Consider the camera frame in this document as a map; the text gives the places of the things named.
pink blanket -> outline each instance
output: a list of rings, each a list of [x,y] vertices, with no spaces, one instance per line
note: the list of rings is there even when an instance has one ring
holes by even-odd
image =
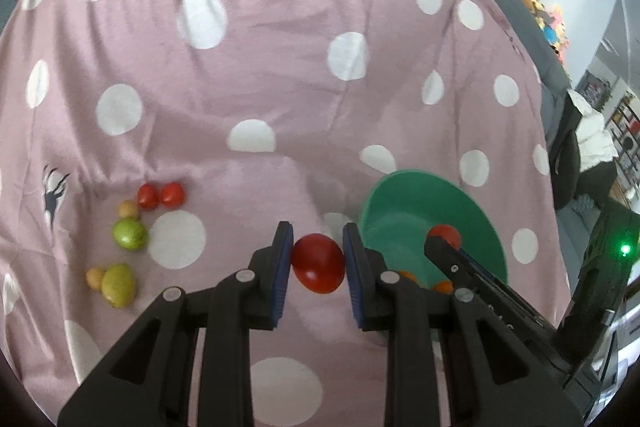
[[[493,0],[19,0],[0,64],[0,345],[53,419],[162,289],[215,285],[282,219],[339,235],[397,169],[463,187],[551,322],[569,301],[539,78]],[[150,180],[188,201],[127,253],[117,207]],[[125,310],[84,282],[120,262]],[[252,357],[262,425],[382,424],[385,351],[346,283],[292,276]]]

black reindeer illustration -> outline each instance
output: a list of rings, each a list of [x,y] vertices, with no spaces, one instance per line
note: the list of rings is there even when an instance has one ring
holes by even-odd
[[[60,181],[54,186],[49,187],[51,176],[57,172],[57,168],[49,169],[49,165],[44,166],[42,172],[42,193],[44,196],[44,215],[49,221],[49,228],[53,229],[53,220],[56,218],[56,211],[62,203],[62,198],[66,192],[66,179],[69,174],[62,176]]]

yellow-green fruit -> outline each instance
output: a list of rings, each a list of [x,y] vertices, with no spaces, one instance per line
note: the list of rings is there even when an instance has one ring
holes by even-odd
[[[102,288],[102,277],[104,277],[104,270],[102,268],[92,268],[86,273],[86,283],[92,290],[100,291]]]
[[[126,217],[113,226],[113,238],[127,250],[139,250],[146,247],[149,235],[145,225],[133,217]]]
[[[138,219],[140,217],[138,204],[135,201],[124,200],[118,207],[118,215],[120,216],[120,219],[125,219],[126,217]]]
[[[136,296],[136,278],[124,263],[114,264],[102,277],[102,296],[114,308],[126,308]]]

green bowl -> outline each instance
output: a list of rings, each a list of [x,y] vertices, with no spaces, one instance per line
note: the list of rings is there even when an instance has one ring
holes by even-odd
[[[360,215],[360,235],[391,270],[405,270],[425,288],[447,280],[424,256],[424,240],[435,225],[452,225],[462,248],[505,284],[507,265],[494,227],[462,190],[428,172],[397,171],[373,188]]]

green fruit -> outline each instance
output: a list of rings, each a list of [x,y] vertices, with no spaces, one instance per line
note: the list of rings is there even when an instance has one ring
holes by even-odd
[[[136,279],[126,264],[114,264],[102,277],[102,296],[114,308],[126,308],[136,296]]]
[[[145,225],[132,217],[119,220],[113,227],[113,238],[127,250],[145,248],[149,239]]]

